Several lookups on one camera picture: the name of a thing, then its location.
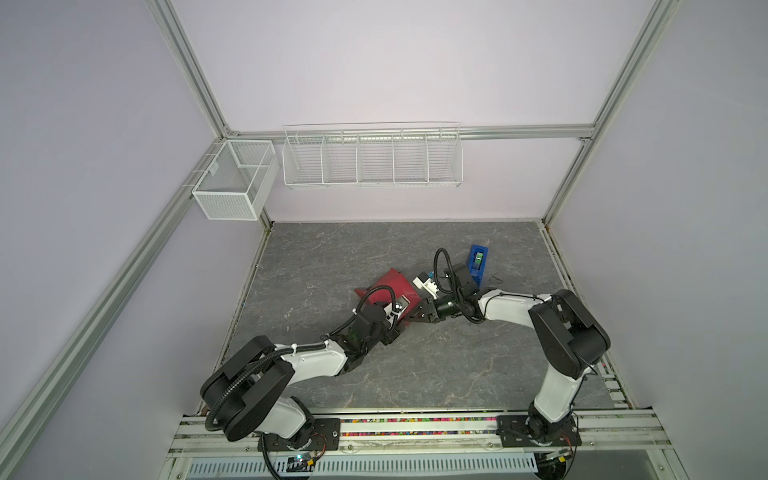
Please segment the dark red wrapping paper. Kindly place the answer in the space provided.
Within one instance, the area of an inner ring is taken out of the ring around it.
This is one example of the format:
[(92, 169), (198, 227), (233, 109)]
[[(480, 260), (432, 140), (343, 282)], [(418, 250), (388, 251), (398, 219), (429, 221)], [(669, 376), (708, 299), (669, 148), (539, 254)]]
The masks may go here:
[(382, 304), (384, 307), (395, 301), (398, 297), (407, 297), (410, 301), (408, 310), (401, 318), (400, 322), (406, 321), (412, 311), (422, 300), (415, 286), (398, 270), (391, 268), (387, 273), (380, 277), (372, 286), (367, 288), (356, 288), (355, 294), (363, 298), (369, 290), (382, 286), (382, 289), (375, 291), (366, 298), (367, 304)]

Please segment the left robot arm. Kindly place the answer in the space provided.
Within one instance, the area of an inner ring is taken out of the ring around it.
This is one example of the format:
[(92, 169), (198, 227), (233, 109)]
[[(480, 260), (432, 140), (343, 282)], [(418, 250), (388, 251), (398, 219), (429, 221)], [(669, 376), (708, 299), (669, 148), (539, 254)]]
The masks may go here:
[(283, 345), (264, 335), (254, 337), (202, 385), (205, 429), (223, 433), (230, 442), (257, 433), (273, 435), (290, 449), (309, 446), (322, 428), (309, 408), (285, 390), (359, 367), (374, 347), (397, 339), (409, 305), (392, 287), (380, 285), (366, 291), (351, 317), (316, 343)]

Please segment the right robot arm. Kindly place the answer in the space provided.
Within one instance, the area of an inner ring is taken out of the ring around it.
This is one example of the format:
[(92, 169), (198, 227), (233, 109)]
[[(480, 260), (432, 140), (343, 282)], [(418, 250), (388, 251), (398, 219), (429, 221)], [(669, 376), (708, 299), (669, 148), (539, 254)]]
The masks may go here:
[(532, 329), (548, 362), (541, 387), (525, 420), (498, 421), (499, 436), (516, 434), (535, 445), (563, 440), (578, 444), (573, 404), (587, 372), (610, 349), (606, 330), (571, 290), (553, 294), (521, 294), (482, 288), (468, 266), (449, 262), (443, 273), (420, 273), (413, 279), (426, 294), (411, 319), (439, 323), (462, 316), (473, 324), (505, 322)]

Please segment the blue tape dispenser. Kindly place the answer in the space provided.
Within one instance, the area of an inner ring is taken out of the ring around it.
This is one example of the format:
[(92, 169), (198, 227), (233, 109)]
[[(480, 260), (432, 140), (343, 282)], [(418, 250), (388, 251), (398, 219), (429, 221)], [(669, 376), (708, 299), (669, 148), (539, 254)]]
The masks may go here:
[(467, 267), (470, 275), (478, 286), (482, 285), (484, 272), (488, 258), (488, 248), (473, 244), (467, 259)]

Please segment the small white mesh basket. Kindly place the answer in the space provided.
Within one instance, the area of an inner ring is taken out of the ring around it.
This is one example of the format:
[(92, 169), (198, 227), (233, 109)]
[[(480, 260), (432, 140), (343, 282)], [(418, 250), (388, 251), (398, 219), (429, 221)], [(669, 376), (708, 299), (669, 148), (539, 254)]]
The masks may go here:
[(268, 140), (225, 140), (192, 194), (209, 220), (259, 221), (279, 172)]

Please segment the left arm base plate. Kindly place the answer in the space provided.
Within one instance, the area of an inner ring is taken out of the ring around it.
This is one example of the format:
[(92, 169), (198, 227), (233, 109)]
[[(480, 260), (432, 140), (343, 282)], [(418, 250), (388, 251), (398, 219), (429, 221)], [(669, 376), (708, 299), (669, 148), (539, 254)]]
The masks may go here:
[(265, 442), (259, 442), (258, 450), (262, 451), (266, 447), (267, 452), (336, 451), (340, 439), (340, 418), (315, 418), (290, 438), (283, 438), (274, 433), (266, 434)]

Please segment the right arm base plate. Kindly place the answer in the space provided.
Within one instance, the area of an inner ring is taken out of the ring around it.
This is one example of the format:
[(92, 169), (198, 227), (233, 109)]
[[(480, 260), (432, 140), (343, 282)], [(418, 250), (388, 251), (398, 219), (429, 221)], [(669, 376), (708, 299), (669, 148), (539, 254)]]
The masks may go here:
[(573, 415), (549, 423), (527, 415), (500, 415), (496, 434), (502, 446), (512, 447), (580, 447), (582, 439)]

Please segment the aluminium front rail frame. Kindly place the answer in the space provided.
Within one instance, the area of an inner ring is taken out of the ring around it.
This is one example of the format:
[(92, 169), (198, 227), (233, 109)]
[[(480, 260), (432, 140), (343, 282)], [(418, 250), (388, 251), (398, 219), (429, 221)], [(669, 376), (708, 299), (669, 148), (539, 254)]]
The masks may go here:
[(532, 453), (545, 478), (560, 479), (576, 473), (571, 462), (584, 462), (596, 452), (639, 452), (650, 463), (653, 479), (685, 479), (688, 474), (666, 431), (651, 410), (592, 410), (575, 413), (582, 439), (580, 447), (502, 446), (496, 434), (497, 417), (524, 415), (507, 411), (426, 411), (330, 413), (318, 418), (340, 418), (341, 439), (336, 451), (267, 452), (258, 450), (258, 435), (237, 442), (207, 431), (200, 417), (181, 421), (162, 467), (163, 479), (188, 479), (193, 461), (203, 458), (261, 457), (273, 479), (280, 477), (271, 460), (295, 456), (313, 466), (327, 455), (416, 455), (462, 453)]

